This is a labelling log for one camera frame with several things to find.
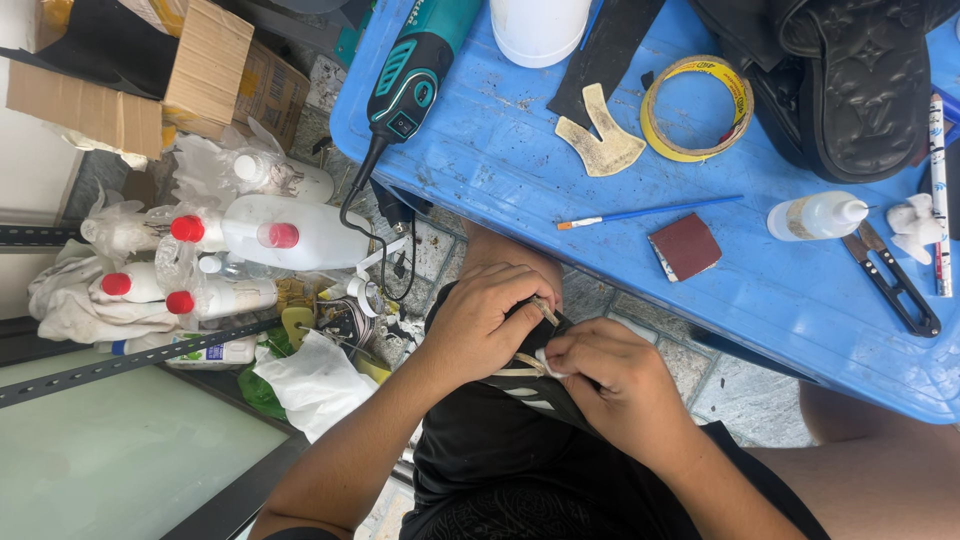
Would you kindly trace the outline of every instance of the person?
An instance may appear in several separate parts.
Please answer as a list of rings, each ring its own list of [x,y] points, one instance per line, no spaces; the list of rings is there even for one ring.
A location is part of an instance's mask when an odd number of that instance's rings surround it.
[[[960,433],[802,383],[820,446],[748,449],[698,428],[657,349],[606,318],[546,347],[598,438],[476,382],[563,311],[560,265],[465,220],[459,281],[423,343],[300,457],[251,540],[352,538],[420,419],[400,538],[956,538]],[[590,380],[599,383],[599,389]]]

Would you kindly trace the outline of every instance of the masking tape roll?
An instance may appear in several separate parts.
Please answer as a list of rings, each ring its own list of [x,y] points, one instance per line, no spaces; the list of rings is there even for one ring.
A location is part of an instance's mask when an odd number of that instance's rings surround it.
[[[728,132],[720,137],[720,143],[713,148],[689,150],[677,146],[663,134],[660,127],[657,126],[657,118],[654,116],[657,91],[660,90],[663,81],[678,73],[690,71],[712,75],[727,87],[730,96],[733,98],[735,109],[733,125]],[[750,125],[750,119],[753,117],[754,92],[750,90],[750,83],[741,79],[727,61],[710,55],[696,55],[671,63],[660,73],[647,93],[643,95],[643,103],[640,106],[640,129],[643,130],[643,136],[646,137],[647,144],[652,146],[658,154],[669,160],[691,163],[712,158],[730,148],[747,131],[747,126]]]

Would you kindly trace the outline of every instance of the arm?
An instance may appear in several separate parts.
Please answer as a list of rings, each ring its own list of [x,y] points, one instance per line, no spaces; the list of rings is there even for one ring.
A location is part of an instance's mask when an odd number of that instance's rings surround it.
[[[533,294],[555,303],[540,274],[506,263],[458,283],[420,347],[287,471],[260,510],[251,540],[296,527],[352,538],[426,411],[460,385],[506,365],[543,318],[528,305],[505,320],[514,304]]]
[[[804,539],[693,423],[650,342],[597,318],[550,341],[546,355],[570,374],[564,386],[590,423],[667,484],[705,540]]]

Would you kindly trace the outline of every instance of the blue table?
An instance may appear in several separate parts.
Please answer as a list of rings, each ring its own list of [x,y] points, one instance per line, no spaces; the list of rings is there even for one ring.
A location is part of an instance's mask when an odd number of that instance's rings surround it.
[[[361,160],[370,131],[367,100],[414,0],[380,0],[334,108],[337,146]],[[928,36],[933,82],[960,96],[956,17]],[[640,75],[676,59],[719,54],[683,0],[667,0],[608,105],[641,135]],[[484,7],[419,133],[391,147],[375,176],[534,246],[810,379],[930,423],[960,420],[960,299],[935,296],[932,266],[892,247],[943,322],[934,339],[914,337],[840,240],[780,242],[766,231],[776,204],[846,189],[885,211],[914,193],[923,171],[907,168],[875,184],[842,186],[797,169],[773,149],[758,122],[732,148],[704,163],[644,151],[608,178],[586,175],[577,154],[553,134],[546,109],[566,61],[526,69],[493,41]],[[711,145],[730,126],[732,103],[711,77],[684,74],[660,90],[658,117],[681,145]],[[697,209],[723,257],[682,283],[663,275],[647,235],[689,212],[655,214],[572,231],[555,224],[628,209],[744,194],[739,203]],[[878,212],[870,221],[891,235]]]

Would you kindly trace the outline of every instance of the red bottle cap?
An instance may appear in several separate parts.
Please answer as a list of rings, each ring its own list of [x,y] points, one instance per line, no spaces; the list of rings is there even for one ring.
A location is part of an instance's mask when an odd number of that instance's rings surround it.
[[[193,311],[193,297],[185,290],[179,290],[167,295],[167,311],[174,315],[183,315]]]
[[[300,241],[300,231],[292,223],[264,223],[256,229],[256,239],[265,248],[290,249]]]
[[[195,215],[178,217],[170,224],[170,234],[181,242],[199,242],[204,239],[204,222]]]
[[[106,274],[104,280],[100,282],[100,287],[110,296],[120,296],[130,292],[130,289],[133,287],[133,281],[131,281],[130,276],[127,274],[116,272],[114,274]]]

